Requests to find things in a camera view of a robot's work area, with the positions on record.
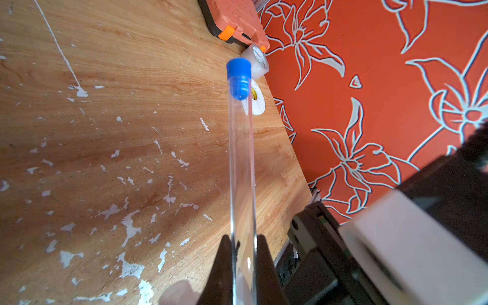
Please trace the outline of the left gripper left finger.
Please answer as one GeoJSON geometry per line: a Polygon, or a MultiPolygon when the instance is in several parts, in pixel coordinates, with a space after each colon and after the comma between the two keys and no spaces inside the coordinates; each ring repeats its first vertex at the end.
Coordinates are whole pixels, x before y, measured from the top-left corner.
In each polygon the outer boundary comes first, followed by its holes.
{"type": "Polygon", "coordinates": [[[197,304],[233,303],[233,247],[228,235],[221,239],[203,292],[197,304]]]}

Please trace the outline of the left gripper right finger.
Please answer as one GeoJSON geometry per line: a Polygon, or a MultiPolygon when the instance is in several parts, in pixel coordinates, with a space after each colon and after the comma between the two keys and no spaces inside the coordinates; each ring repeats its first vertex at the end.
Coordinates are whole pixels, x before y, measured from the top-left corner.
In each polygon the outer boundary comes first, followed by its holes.
{"type": "Polygon", "coordinates": [[[289,304],[278,279],[264,235],[257,236],[256,281],[258,304],[289,304]]]}

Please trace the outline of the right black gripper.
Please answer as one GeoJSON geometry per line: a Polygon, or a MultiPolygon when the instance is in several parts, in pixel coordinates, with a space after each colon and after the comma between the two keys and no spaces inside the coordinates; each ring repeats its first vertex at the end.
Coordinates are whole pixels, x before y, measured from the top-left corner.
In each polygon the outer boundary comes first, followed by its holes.
{"type": "Polygon", "coordinates": [[[291,304],[385,304],[343,239],[339,223],[322,202],[296,214],[288,230],[297,268],[284,281],[291,304]]]}

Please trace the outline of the white wipe cloth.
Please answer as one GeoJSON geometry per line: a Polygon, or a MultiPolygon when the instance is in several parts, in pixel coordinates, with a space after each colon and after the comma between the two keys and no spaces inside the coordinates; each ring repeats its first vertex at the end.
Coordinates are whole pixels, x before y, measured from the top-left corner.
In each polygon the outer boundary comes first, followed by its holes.
{"type": "Polygon", "coordinates": [[[159,305],[196,305],[201,294],[195,292],[187,280],[180,280],[167,288],[159,298],[159,305]]]}

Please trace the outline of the white flat tape roll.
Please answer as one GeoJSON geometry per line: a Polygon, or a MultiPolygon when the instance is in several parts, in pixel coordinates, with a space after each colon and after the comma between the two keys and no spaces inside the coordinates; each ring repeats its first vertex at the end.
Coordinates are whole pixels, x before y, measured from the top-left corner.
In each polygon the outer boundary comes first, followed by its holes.
{"type": "Polygon", "coordinates": [[[240,97],[244,94],[249,94],[252,103],[252,114],[254,116],[260,116],[264,114],[266,110],[266,102],[264,100],[264,95],[256,83],[254,79],[251,79],[250,82],[246,78],[238,79],[240,84],[238,85],[238,92],[240,97]]]}

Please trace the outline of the clear tape roll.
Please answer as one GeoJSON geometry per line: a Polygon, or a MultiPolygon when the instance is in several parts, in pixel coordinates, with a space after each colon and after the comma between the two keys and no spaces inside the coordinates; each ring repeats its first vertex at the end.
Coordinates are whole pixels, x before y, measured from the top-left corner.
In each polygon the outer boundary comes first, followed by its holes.
{"type": "Polygon", "coordinates": [[[269,72],[268,60],[264,52],[256,44],[251,44],[241,54],[241,58],[244,58],[250,62],[253,80],[258,80],[269,72]]]}

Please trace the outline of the orange tool case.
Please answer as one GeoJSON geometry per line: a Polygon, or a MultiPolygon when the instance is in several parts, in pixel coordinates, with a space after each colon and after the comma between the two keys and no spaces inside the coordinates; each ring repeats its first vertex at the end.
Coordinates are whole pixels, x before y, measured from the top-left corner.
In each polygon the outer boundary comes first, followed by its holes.
{"type": "Polygon", "coordinates": [[[270,42],[251,0],[198,0],[210,33],[226,43],[257,45],[267,52],[270,42]]]}

